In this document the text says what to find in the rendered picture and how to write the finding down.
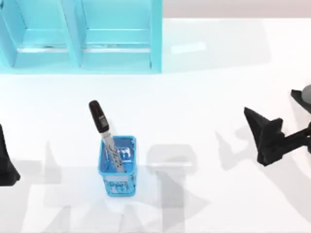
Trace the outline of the black capped marker pen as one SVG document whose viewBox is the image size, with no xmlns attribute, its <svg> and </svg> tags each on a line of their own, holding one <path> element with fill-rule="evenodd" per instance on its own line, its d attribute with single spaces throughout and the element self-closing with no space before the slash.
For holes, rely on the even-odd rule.
<svg viewBox="0 0 311 233">
<path fill-rule="evenodd" d="M 108 120 L 97 100 L 92 100 L 89 104 L 89 109 L 94 121 L 94 124 L 99 132 L 104 143 L 105 150 L 114 166 L 117 173 L 125 173 L 125 167 L 121 159 L 119 149 L 116 147 Z"/>
</svg>

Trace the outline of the light blue rack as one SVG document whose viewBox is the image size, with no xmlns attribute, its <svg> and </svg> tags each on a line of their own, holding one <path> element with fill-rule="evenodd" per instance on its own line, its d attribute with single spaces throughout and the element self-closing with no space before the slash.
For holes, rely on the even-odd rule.
<svg viewBox="0 0 311 233">
<path fill-rule="evenodd" d="M 163 0 L 0 0 L 0 74 L 162 71 Z"/>
</svg>

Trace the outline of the pale grey rounded box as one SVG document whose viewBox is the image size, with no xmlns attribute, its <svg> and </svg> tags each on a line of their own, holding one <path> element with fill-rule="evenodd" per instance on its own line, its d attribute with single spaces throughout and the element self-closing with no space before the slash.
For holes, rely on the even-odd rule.
<svg viewBox="0 0 311 233">
<path fill-rule="evenodd" d="M 307 104 L 311 104 L 311 84 L 303 88 L 301 92 L 301 98 Z"/>
</svg>

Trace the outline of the blue mesh pen holder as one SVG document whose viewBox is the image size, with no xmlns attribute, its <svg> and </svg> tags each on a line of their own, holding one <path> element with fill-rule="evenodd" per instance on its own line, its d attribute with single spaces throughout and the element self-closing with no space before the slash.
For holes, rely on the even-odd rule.
<svg viewBox="0 0 311 233">
<path fill-rule="evenodd" d="M 137 142 L 134 136 L 114 136 L 125 168 L 124 173 L 117 173 L 106 152 L 104 142 L 100 144 L 98 173 L 102 177 L 105 190 L 111 197 L 132 197 L 137 185 Z"/>
</svg>

